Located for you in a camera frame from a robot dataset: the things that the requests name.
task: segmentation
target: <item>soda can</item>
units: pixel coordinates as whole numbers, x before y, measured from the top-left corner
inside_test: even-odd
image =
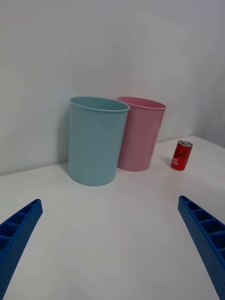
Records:
[[[172,169],[176,171],[183,171],[185,169],[192,147],[193,145],[190,142],[178,141],[171,162]]]

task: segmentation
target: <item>pink bin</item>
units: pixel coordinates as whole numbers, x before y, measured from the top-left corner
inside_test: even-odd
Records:
[[[120,97],[118,100],[130,106],[118,167],[144,171],[150,166],[166,106],[143,98]]]

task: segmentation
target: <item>trash bin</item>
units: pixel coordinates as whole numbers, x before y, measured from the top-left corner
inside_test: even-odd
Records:
[[[118,99],[130,106],[118,167],[127,171],[149,168],[166,106],[135,97]]]
[[[129,106],[97,97],[70,100],[69,176],[84,185],[113,180]]]

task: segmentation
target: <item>light blue bin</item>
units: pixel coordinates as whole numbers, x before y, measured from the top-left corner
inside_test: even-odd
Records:
[[[112,181],[130,107],[97,97],[70,100],[69,176],[88,186]]]

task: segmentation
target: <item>can lid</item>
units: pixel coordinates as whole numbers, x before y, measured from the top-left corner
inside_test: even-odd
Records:
[[[178,141],[178,144],[180,144],[180,145],[182,145],[184,147],[190,147],[190,148],[193,147],[192,143],[186,142],[186,141]]]

